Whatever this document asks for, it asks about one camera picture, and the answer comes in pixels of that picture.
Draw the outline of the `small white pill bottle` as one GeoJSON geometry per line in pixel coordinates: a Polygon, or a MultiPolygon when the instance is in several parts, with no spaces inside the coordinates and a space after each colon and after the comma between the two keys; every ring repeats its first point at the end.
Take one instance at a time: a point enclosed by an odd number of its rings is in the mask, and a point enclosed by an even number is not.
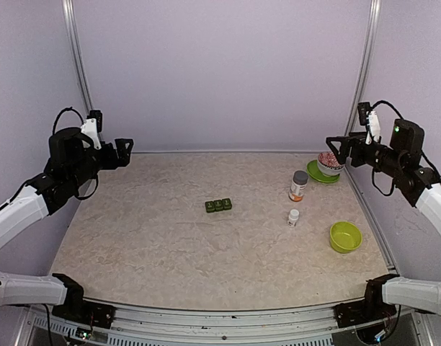
{"type": "Polygon", "coordinates": [[[299,210],[292,209],[288,214],[288,225],[294,227],[300,217],[299,210]]]}

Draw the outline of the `green weekly pill organizer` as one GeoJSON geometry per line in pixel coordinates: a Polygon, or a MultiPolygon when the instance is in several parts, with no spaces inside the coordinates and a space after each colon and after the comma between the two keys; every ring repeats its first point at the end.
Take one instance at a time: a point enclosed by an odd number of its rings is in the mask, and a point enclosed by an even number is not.
{"type": "Polygon", "coordinates": [[[230,198],[211,200],[205,202],[205,211],[207,213],[216,213],[216,212],[231,210],[232,207],[233,205],[230,198]]]}

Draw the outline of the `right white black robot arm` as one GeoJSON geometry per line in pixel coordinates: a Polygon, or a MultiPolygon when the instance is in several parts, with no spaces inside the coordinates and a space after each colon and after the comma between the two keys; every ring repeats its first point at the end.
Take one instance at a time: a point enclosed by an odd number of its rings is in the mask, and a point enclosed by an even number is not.
{"type": "MultiPolygon", "coordinates": [[[[393,186],[416,208],[441,236],[441,177],[433,167],[423,167],[424,130],[409,120],[397,119],[389,145],[367,141],[369,132],[326,138],[326,144],[340,164],[369,165],[388,175],[393,186]]],[[[413,280],[399,275],[370,279],[358,312],[373,320],[386,306],[408,306],[441,316],[441,282],[413,280]]]]}

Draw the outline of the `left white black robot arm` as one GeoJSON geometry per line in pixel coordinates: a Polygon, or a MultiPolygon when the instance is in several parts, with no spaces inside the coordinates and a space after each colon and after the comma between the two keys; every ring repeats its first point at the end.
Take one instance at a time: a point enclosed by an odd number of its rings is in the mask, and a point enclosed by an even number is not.
{"type": "MultiPolygon", "coordinates": [[[[50,158],[39,175],[24,182],[0,206],[0,249],[32,224],[59,211],[71,199],[83,200],[80,188],[98,181],[102,170],[130,163],[133,140],[98,141],[93,133],[70,127],[49,137],[50,158]]],[[[0,306],[46,304],[62,306],[77,321],[91,313],[84,289],[63,274],[15,275],[0,271],[0,306]]]]}

